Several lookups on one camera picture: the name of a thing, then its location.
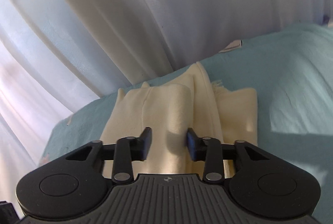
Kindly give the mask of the cream yellow small garment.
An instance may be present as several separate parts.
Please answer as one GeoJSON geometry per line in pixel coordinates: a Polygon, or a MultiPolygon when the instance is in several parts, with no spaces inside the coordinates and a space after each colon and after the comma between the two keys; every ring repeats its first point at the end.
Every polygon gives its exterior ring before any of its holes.
{"type": "Polygon", "coordinates": [[[257,143],[257,93],[252,88],[230,91],[211,82],[201,63],[160,86],[144,82],[128,92],[120,89],[101,139],[105,144],[152,130],[145,161],[133,162],[133,173],[203,174],[186,148],[186,132],[232,144],[257,143]]]}

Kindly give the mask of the teal printed bed sheet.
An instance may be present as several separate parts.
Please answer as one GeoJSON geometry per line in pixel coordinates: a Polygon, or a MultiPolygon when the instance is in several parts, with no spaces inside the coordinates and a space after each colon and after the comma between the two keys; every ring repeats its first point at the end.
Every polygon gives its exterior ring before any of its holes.
{"type": "Polygon", "coordinates": [[[254,88],[258,145],[316,177],[314,217],[332,223],[332,28],[295,24],[201,61],[226,89],[254,88]]]}

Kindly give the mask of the white sheer curtain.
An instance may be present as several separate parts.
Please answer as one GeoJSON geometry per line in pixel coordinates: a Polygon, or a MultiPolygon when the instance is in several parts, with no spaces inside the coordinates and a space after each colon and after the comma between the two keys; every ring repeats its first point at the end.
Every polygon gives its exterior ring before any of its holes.
{"type": "Polygon", "coordinates": [[[52,127],[89,102],[331,17],[332,0],[1,0],[1,199],[15,201],[52,127]]]}

